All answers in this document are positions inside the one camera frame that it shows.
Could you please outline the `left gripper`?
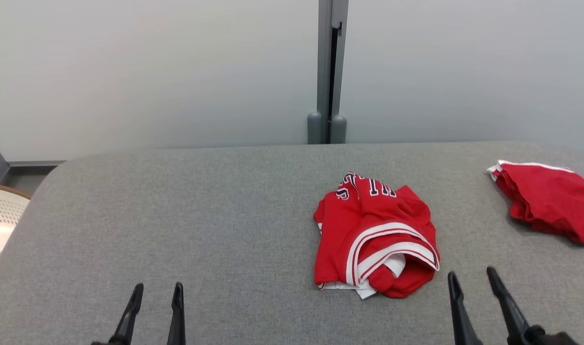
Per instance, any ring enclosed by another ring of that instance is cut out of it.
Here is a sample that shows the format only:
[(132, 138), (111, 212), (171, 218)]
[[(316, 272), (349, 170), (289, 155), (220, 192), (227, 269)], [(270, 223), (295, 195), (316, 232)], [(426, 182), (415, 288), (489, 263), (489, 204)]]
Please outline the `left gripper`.
[[(91, 345), (130, 345), (133, 337), (137, 314), (141, 308), (144, 284), (134, 287), (125, 311), (117, 324), (114, 334), (107, 342), (94, 341)], [(172, 295), (172, 318), (168, 333), (168, 345), (186, 345), (185, 303), (182, 282), (176, 282)]]

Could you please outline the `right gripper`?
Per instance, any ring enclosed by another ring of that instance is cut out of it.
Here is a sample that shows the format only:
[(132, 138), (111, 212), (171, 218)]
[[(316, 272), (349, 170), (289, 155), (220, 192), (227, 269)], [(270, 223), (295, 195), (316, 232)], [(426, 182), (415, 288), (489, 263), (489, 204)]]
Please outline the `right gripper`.
[[(567, 332), (547, 333), (539, 325), (530, 327), (525, 316), (505, 287), (498, 271), (493, 266), (487, 267), (487, 277), (494, 296), (498, 300), (504, 317), (509, 345), (578, 345)], [(464, 294), (454, 271), (450, 271), (448, 294), (452, 315), (455, 345), (482, 345), (464, 306)]]

